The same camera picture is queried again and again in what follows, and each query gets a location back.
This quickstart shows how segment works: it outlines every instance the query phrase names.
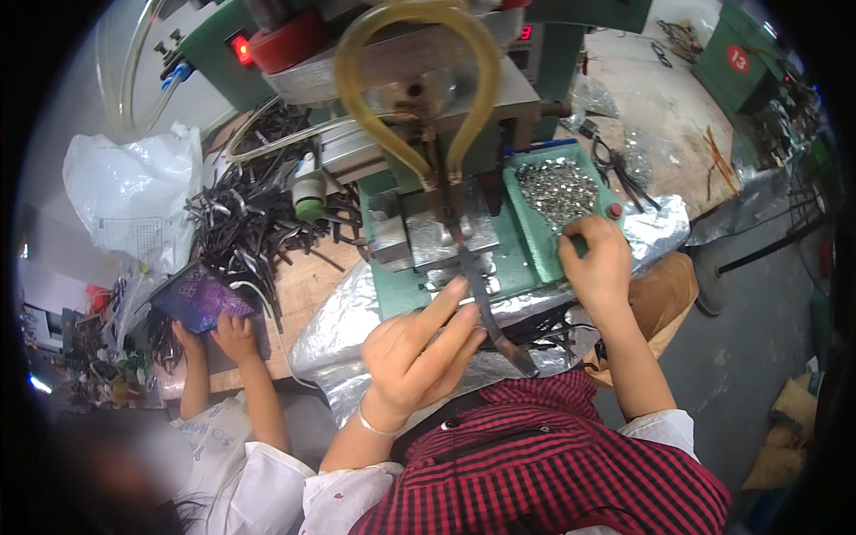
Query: black hair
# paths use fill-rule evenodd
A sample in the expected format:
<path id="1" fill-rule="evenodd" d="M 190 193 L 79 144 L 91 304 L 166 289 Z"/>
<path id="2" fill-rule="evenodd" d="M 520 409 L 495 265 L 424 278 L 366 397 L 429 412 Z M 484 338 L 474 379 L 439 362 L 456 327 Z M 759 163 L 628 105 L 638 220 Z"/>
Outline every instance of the black hair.
<path id="1" fill-rule="evenodd" d="M 91 477 L 94 444 L 127 446 L 148 423 L 151 415 L 130 410 L 97 411 L 64 418 L 45 441 L 40 455 L 41 470 L 54 482 L 57 497 L 108 533 L 178 535 L 200 521 L 210 506 L 205 496 L 180 496 L 143 510 L 111 495 Z"/>

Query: girl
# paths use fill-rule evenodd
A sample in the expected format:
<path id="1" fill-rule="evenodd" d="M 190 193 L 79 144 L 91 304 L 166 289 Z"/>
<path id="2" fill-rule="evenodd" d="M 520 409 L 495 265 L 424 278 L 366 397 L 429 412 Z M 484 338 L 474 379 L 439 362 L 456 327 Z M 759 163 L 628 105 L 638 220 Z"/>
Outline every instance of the girl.
<path id="1" fill-rule="evenodd" d="M 181 417 L 172 422 L 184 440 L 140 421 L 145 415 L 136 411 L 90 413 L 68 422 L 49 443 L 51 473 L 108 532 L 296 528 L 304 480 L 315 472 L 290 455 L 282 409 L 250 320 L 221 315 L 211 332 L 238 365 L 244 390 L 207 409 L 202 344 L 181 323 L 173 323 L 173 331 L 187 357 Z"/>

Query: bangle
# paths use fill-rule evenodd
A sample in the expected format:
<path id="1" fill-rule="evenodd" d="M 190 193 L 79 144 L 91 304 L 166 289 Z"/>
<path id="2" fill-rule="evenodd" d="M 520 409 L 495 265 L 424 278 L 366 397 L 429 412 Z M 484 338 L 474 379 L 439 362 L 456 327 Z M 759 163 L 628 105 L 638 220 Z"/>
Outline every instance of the bangle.
<path id="1" fill-rule="evenodd" d="M 400 428 L 398 428 L 392 432 L 381 431 L 379 429 L 375 429 L 374 427 L 372 427 L 372 424 L 370 424 L 366 421 L 366 417 L 363 416 L 363 401 L 361 399 L 360 399 L 360 404 L 357 405 L 357 414 L 360 416 L 360 422 L 362 422 L 363 427 L 365 427 L 367 430 L 371 431 L 372 433 L 377 433 L 378 435 L 380 435 L 382 437 L 398 438 L 398 436 L 401 435 L 401 433 L 404 431 L 404 425 L 407 424 L 407 422 L 405 422 L 404 425 L 402 425 Z"/>

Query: green cap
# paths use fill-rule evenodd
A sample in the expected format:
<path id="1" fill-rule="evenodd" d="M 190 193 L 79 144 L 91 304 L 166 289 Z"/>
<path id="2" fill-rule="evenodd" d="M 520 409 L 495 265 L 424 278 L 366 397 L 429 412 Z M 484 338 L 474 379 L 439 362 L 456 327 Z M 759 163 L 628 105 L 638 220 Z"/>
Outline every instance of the green cap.
<path id="1" fill-rule="evenodd" d="M 301 221 L 315 221 L 324 214 L 324 203 L 318 199 L 302 199 L 294 207 L 297 218 Z"/>

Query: red button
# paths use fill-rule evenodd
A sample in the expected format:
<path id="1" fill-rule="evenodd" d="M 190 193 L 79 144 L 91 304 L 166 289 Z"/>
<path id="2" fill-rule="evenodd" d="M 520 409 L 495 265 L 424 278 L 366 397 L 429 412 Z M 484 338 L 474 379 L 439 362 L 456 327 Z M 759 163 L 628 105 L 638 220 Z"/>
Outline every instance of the red button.
<path id="1" fill-rule="evenodd" d="M 618 219 L 619 217 L 621 217 L 622 212 L 623 209 L 618 203 L 612 203 L 611 205 L 609 205 L 609 216 L 613 219 Z"/>

